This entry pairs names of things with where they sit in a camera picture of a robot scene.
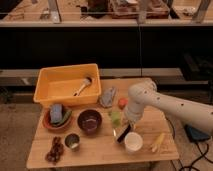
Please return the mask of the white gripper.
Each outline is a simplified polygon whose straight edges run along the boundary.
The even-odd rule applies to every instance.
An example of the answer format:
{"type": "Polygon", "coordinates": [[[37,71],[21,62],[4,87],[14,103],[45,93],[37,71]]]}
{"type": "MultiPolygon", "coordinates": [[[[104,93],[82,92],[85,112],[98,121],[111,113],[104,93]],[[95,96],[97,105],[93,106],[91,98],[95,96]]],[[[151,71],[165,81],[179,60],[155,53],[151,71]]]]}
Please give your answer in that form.
{"type": "Polygon", "coordinates": [[[143,106],[131,106],[127,105],[124,108],[123,121],[130,125],[135,125],[143,116],[143,106]]]}

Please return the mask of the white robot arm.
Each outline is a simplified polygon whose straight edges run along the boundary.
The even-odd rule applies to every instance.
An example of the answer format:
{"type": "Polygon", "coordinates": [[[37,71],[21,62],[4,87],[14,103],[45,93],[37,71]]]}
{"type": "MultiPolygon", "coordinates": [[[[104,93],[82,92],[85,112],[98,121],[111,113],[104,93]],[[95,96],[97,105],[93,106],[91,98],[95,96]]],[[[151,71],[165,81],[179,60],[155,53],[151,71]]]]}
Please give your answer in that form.
{"type": "Polygon", "coordinates": [[[208,135],[213,135],[212,105],[161,94],[152,80],[130,86],[128,97],[124,115],[131,123],[136,123],[142,118],[146,106],[153,106],[178,117],[208,135]]]}

